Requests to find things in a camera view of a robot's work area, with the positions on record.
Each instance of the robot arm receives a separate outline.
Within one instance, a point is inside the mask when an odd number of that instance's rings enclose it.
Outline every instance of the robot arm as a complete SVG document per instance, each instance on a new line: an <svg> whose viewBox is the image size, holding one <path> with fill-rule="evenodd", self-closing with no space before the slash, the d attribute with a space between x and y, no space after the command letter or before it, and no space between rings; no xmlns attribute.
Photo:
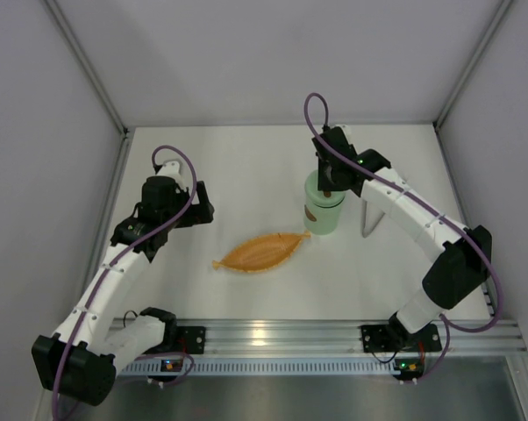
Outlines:
<svg viewBox="0 0 528 421"><path fill-rule="evenodd" d="M176 317L164 310L143 310L125 329L108 336L130 287L153 261L159 248L167 243L170 230L213 220L213 207L203 182L199 182L196 185L198 204L190 205L174 226L153 235L111 266L127 246L167 222L189 199L179 161L167 161L156 171L156 176L144 183L141 202L136 204L133 214L116 226L103 263L79 303L51 338L39 336L34 342L32 357L45 389L52 390L63 348L83 313L81 328L71 344L63 371L60 388L63 395L98 405L110 392L118 373L138 356L172 350ZM98 285L105 270L109 272ZM86 303L95 289L95 299L88 306Z"/></svg>
<svg viewBox="0 0 528 421"><path fill-rule="evenodd" d="M415 196L418 194L382 155L372 149L357 154L348 143L345 127L325 127L321 137L338 153L395 183L403 188L403 192L399 193L350 168L313 139L318 156L318 189L351 190L361 199L376 205L414 239L432 263L422 281L422 288L389 320L389 335L395 343L394 348L398 348L486 281L487 269L466 241L439 220L443 214L435 218L406 196L407 192ZM463 229L490 258L492 238L484 227L469 230L457 221L451 222Z"/></svg>

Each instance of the gray wall panel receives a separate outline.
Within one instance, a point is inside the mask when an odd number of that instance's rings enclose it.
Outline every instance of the gray wall panel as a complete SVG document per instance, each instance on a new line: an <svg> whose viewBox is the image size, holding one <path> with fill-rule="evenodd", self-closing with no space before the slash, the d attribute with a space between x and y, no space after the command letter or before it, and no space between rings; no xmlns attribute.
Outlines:
<svg viewBox="0 0 528 421"><path fill-rule="evenodd" d="M119 137L42 4L0 2L0 420L30 419L30 350L75 303Z"/></svg>
<svg viewBox="0 0 528 421"><path fill-rule="evenodd" d="M128 125L431 122L497 0L60 0Z"/></svg>
<svg viewBox="0 0 528 421"><path fill-rule="evenodd" d="M506 312L528 345L528 0L514 6L441 135L467 214L494 235Z"/></svg>

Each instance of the light green cup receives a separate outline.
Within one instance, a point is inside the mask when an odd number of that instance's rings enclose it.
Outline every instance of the light green cup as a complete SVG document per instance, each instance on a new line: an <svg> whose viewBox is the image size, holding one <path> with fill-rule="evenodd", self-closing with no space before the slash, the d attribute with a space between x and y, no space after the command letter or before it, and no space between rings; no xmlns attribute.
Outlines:
<svg viewBox="0 0 528 421"><path fill-rule="evenodd" d="M338 226L346 193L344 191L319 191L317 185L318 171L315 170L305 181L304 223L313 234L326 235Z"/></svg>

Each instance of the purple cable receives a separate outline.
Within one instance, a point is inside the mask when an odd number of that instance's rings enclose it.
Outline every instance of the purple cable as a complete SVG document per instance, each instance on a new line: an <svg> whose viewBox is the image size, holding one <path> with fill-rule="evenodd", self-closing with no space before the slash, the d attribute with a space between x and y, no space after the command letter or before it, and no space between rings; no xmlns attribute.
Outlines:
<svg viewBox="0 0 528 421"><path fill-rule="evenodd" d="M390 182L389 180L385 180L384 178L380 177L379 175L376 175L375 173L372 173L371 171L365 169L361 165L356 164L353 161L350 161L347 159L346 156L342 155L341 153L338 153L334 148L332 148L326 141L322 138L320 134L318 134L317 130L315 130L315 127L313 126L312 122L310 121L309 117L309 101L316 97L322 101L323 104L326 104L325 98L316 93L311 92L306 98L305 98L305 104L303 106L303 114L305 116L305 121L307 122L307 126L309 126L310 131L313 133L313 136L315 136L315 139L318 140L318 142L332 155L337 157L342 162L345 162L346 165L360 171L362 174L367 175L368 177L373 178L374 180L377 180L378 182L383 183L384 185L398 191L399 193L404 193L408 198L410 198L415 203L419 204L422 208L430 212L434 217L439 216L439 212L432 208L428 203L424 202L419 197L413 195L409 191L404 191L403 188L399 187L398 185L394 184L393 182ZM462 332L469 332L469 333L479 333L479 332L485 332L488 329L492 328L496 323L498 323L498 320L502 316L503 311L503 291L502 291L502 283L500 282L500 278L498 277L498 273L494 270L494 267L490 263L490 260L486 257L484 252L481 250L480 247L476 245L476 243L467 235L466 232L461 230L457 225L455 225L453 222L451 222L446 217L442 217L441 222L443 222L445 225L447 225L449 228L451 228L453 231L455 231L457 234L459 234L478 254L478 256L481 258L482 262L484 263L484 266L489 270L490 276L494 280L494 286L496 288L496 312L494 313L494 316L490 319L490 321L481 326L481 327L475 327L475 328L469 328L469 327L463 327L456 325L455 323L451 322L445 315L441 315L441 319L446 323L446 325L451 326L452 328L462 331Z"/></svg>
<svg viewBox="0 0 528 421"><path fill-rule="evenodd" d="M184 215L184 212L190 207L192 204L192 201L194 200L194 197L196 196L196 171L194 169L194 165L192 164L192 161L186 156L182 151L178 150L174 146L169 145L163 145L157 147L153 154L151 155L151 162L153 165L155 165L155 155L162 149L168 149L173 152L178 153L186 162L190 169L190 173L192 174L192 193L190 194L190 197L188 198L188 201L186 204L180 209L176 215L174 215L172 218L170 218L167 222L165 222L163 225L161 225L158 228L155 228L148 234L144 235L143 237L136 239L134 242L132 242L128 247L126 247L124 250L122 250L121 253L119 253L112 261L110 262L110 266L114 266L118 261L124 257L127 253L129 253L131 250L133 250L136 246L141 244L142 242L146 241L147 239L150 239L153 235L167 229L169 226L171 226L174 222L176 222L182 215ZM105 269L100 277L98 278L98 282L96 283L95 287L90 292L89 299L85 303L85 308L88 309L90 305L92 304L93 300L95 299L96 294L98 293L98 290L100 289L101 285L104 282L104 278L106 278L106 275L108 274L109 269ZM71 335L69 335L69 339L65 347L63 348L63 353L61 354L60 363L57 366L57 371L55 373L55 379L54 379L54 387L52 388L52 417L54 417L54 421L60 421L59 415L58 415L58 394L60 392L60 383L61 383L61 377L63 374L63 368L65 367L65 363L67 362L69 351L71 349L71 345L73 344L75 337L77 336L77 333L79 332L79 329L81 328L82 321L85 319L85 312L82 311L79 315L79 318L77 318L77 322L75 323L75 327L73 328L73 331L71 332Z"/></svg>

